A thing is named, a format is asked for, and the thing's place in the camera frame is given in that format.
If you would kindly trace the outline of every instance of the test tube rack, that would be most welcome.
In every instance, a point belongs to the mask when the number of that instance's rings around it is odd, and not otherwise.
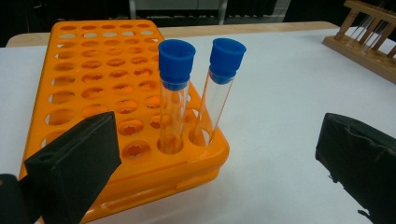
[[[388,53],[379,50],[396,27],[396,14],[384,8],[374,7],[356,0],[347,0],[345,6],[351,8],[351,10],[339,32],[334,36],[325,37],[323,44],[396,84],[396,60],[393,58],[396,54],[396,46]],[[350,36],[346,35],[346,32],[360,13],[373,17],[373,21],[367,27],[361,39],[351,39]],[[378,41],[368,51],[362,53],[361,48],[364,42],[375,31],[375,27],[381,21],[387,22],[389,26],[387,26]]]
[[[62,21],[52,28],[23,160],[87,117],[116,115],[121,166],[82,222],[200,186],[228,158],[220,129],[207,147],[189,139],[201,102],[191,83],[183,148],[174,155],[158,149],[161,41],[145,20]],[[20,178],[25,175],[22,164]]]

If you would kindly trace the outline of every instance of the blue rubber stopper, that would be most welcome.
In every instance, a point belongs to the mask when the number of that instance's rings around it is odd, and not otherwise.
[[[195,55],[193,45],[182,40],[164,40],[158,47],[160,77],[170,91],[184,89],[190,80]]]
[[[213,41],[210,55],[211,78],[217,84],[227,84],[241,65],[247,48],[236,40],[217,38]]]

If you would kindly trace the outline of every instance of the orange test tube rack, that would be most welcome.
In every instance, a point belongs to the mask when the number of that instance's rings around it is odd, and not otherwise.
[[[23,160],[82,119],[116,113],[122,164],[83,222],[202,185],[228,158],[220,129],[208,147],[189,139],[201,101],[191,83],[183,149],[175,155],[158,149],[161,41],[155,24],[145,20],[62,21],[52,28]]]

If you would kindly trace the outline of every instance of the wooden rack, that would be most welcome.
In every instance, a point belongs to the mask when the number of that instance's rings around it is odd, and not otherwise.
[[[396,14],[356,0],[347,0],[345,6],[351,8],[351,10],[339,32],[334,36],[325,37],[323,44],[396,84],[396,60],[393,58],[396,54],[396,46],[390,52],[379,50],[396,27]],[[352,39],[346,35],[346,31],[359,13],[367,14],[373,20],[367,26],[361,39]],[[386,29],[382,32],[378,41],[363,53],[361,48],[381,21],[388,23]]]

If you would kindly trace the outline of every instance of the test tube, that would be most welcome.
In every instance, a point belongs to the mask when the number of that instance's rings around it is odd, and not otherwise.
[[[195,48],[182,40],[164,40],[158,47],[161,77],[161,121],[158,148],[165,154],[182,149],[184,116]]]
[[[243,44],[232,39],[218,38],[213,41],[196,125],[189,135],[195,145],[205,147],[212,142],[233,78],[246,50]]]

